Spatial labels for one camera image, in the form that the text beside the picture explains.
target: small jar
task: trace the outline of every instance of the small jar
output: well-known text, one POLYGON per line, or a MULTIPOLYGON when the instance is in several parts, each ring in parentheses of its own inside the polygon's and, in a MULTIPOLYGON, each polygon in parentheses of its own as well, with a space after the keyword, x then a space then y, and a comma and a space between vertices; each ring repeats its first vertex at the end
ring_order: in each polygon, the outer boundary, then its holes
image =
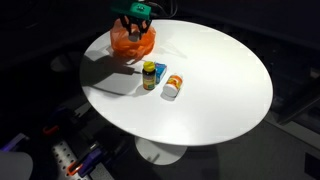
POLYGON ((142 70, 143 88, 152 90, 156 86, 156 66, 154 62, 146 61, 142 70))
POLYGON ((163 92, 169 97, 176 97, 180 91, 182 82, 183 77, 181 74, 171 75, 163 86, 163 92))

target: gray floor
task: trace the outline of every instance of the gray floor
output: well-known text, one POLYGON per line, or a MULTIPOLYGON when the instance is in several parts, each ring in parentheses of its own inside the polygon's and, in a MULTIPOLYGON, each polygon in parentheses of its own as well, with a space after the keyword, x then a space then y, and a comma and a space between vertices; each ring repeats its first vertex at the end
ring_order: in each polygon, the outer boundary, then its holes
POLYGON ((151 165, 135 148, 114 172, 116 179, 312 180, 304 173, 304 157, 320 152, 262 121, 249 133, 212 146, 191 147, 178 162, 151 165))

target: white round table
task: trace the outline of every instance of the white round table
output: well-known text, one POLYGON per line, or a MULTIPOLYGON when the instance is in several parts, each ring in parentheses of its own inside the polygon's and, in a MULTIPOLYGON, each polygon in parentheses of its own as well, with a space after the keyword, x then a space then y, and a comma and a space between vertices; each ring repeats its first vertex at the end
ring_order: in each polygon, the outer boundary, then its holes
POLYGON ((152 26, 155 46, 142 60, 112 57, 107 32, 87 49, 80 68, 89 102, 112 124, 138 137, 136 146, 145 159, 170 164, 187 146, 228 141, 260 123, 273 90, 266 68, 251 50, 194 23, 154 20, 152 26), (168 66, 152 91, 142 87, 146 60, 168 66), (175 99, 162 92, 173 73, 184 77, 175 99))

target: orange bag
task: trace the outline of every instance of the orange bag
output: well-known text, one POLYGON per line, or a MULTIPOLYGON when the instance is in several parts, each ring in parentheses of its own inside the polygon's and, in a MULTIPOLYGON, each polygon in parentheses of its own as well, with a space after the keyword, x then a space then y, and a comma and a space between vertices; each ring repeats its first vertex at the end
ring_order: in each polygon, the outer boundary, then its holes
MULTIPOLYGON (((132 24, 132 32, 139 31, 136 24, 132 24)), ((129 40, 129 33, 117 19, 113 28, 110 30, 111 47, 116 56, 142 59, 144 55, 149 54, 154 46, 156 36, 155 29, 150 26, 147 33, 142 35, 141 40, 132 42, 129 40)))

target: table pedestal base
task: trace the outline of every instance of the table pedestal base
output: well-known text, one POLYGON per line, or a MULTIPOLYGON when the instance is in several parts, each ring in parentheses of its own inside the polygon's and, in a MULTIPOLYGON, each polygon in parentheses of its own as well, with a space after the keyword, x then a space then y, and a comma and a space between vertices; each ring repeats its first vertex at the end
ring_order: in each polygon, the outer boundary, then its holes
POLYGON ((141 156, 157 165, 168 165, 178 161, 186 152, 186 146, 174 146, 135 138, 136 147, 141 156))

